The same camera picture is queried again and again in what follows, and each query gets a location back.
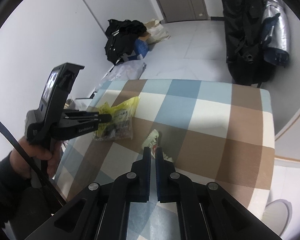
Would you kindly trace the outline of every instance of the black cable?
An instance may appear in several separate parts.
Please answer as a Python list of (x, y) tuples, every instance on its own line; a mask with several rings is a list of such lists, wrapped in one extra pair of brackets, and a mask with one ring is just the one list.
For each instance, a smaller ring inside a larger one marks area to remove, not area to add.
[(11, 143), (11, 145), (18, 151), (18, 153), (23, 157), (23, 159), (29, 164), (31, 169), (35, 171), (40, 179), (40, 182), (46, 185), (52, 194), (56, 197), (59, 203), (64, 206), (66, 201), (60, 195), (60, 193), (56, 190), (56, 188), (52, 185), (50, 180), (44, 176), (41, 170), (35, 165), (34, 160), (29, 157), (29, 155), (25, 152), (22, 146), (18, 143), (18, 141), (13, 137), (13, 135), (9, 132), (9, 130), (0, 122), (0, 133)]

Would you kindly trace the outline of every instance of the black baseboard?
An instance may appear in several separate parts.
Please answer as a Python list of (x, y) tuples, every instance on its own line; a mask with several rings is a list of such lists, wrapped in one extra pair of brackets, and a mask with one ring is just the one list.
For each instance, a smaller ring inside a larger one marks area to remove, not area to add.
[(223, 22), (224, 22), (224, 20), (225, 20), (224, 17), (216, 17), (216, 16), (211, 16), (210, 19), (211, 19), (212, 21), (223, 21)]

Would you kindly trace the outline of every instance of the logo on device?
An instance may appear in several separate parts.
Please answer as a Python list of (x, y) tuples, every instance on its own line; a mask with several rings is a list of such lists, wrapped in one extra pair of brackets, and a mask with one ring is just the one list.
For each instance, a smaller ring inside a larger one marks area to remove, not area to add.
[(90, 126), (90, 127), (86, 127), (86, 128), (83, 128), (83, 129), (79, 129), (79, 132), (85, 132), (85, 131), (88, 131), (90, 129), (93, 129), (94, 125)]

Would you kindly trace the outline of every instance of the table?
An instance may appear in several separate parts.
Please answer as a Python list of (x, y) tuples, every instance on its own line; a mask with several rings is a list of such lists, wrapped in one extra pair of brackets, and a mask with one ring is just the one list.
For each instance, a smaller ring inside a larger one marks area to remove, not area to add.
[[(141, 145), (157, 129), (159, 145), (176, 170), (193, 181), (218, 182), (261, 218), (274, 165), (274, 124), (269, 92), (196, 80), (106, 82), (88, 110), (139, 96), (133, 139), (96, 141), (93, 133), (70, 140), (55, 181), (69, 201), (91, 182), (103, 185), (130, 171)], [(150, 200), (131, 203), (127, 239), (179, 239), (175, 203), (157, 202), (151, 163)]]

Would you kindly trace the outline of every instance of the human hand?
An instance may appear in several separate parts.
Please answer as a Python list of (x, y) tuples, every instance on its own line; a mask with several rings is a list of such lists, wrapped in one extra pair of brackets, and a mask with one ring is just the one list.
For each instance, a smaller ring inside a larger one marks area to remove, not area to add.
[[(40, 145), (29, 145), (23, 136), (19, 140), (19, 144), (30, 157), (37, 157), (39, 160), (48, 161), (47, 173), (50, 178), (54, 176), (60, 160), (61, 141), (56, 142), (53, 154)], [(24, 179), (31, 178), (31, 169), (28, 163), (21, 157), (16, 149), (10, 154), (10, 164), (13, 170)]]

